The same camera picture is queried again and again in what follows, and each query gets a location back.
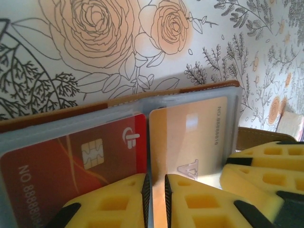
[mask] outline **red credit card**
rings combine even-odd
[[[0,169],[20,228],[44,227],[69,200],[147,172],[143,114],[6,153]]]

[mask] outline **wallet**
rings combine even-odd
[[[238,127],[238,81],[140,93],[0,122],[0,225],[44,227],[69,200],[150,173],[154,227],[166,174],[220,188],[235,150],[289,135]]]

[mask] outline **card logo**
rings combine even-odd
[[[128,146],[128,149],[132,149],[136,146],[136,139],[139,137],[139,134],[133,134],[133,130],[131,127],[127,127],[123,131],[123,141]]]
[[[197,181],[199,171],[199,160],[195,159],[195,162],[193,163],[179,166],[177,167],[177,171]]]
[[[81,145],[82,159],[86,170],[104,163],[104,149],[102,139],[97,139]]]

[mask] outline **credit card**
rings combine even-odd
[[[204,182],[221,169],[227,97],[153,110],[149,115],[154,227],[164,227],[165,174]]]
[[[44,227],[69,200],[147,172],[146,118],[137,114],[6,153],[0,169],[20,228]]]

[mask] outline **floral wallpaper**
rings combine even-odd
[[[0,119],[237,79],[240,125],[304,114],[303,0],[10,0]]]

